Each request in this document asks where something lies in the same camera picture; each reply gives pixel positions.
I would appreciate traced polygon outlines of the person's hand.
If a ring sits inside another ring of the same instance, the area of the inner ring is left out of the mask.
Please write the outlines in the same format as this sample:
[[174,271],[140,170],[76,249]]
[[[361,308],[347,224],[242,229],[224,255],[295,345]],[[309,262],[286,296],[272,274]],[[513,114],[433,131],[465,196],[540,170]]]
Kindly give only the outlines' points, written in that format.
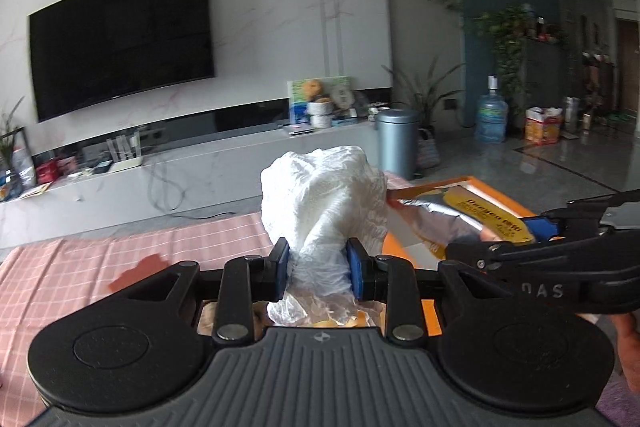
[[628,388],[640,391],[640,338],[637,317],[632,313],[612,314],[608,317],[617,337],[617,352]]

